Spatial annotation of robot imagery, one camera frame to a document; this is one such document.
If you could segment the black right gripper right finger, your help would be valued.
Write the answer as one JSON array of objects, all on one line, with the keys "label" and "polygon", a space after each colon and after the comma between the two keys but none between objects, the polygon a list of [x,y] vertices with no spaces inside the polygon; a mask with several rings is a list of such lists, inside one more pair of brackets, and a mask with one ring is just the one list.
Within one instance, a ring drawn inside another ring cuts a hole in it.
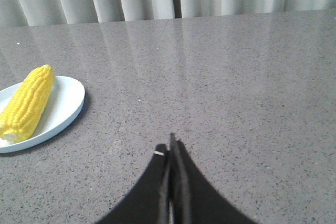
[{"label": "black right gripper right finger", "polygon": [[174,223],[255,223],[216,191],[173,133],[170,190]]}]

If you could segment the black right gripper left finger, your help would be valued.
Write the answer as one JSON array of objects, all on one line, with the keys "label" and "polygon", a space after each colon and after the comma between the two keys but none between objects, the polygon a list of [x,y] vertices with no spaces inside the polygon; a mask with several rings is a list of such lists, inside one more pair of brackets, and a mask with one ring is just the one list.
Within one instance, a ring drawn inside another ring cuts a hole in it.
[{"label": "black right gripper left finger", "polygon": [[98,223],[169,223],[169,151],[155,147],[144,173]]}]

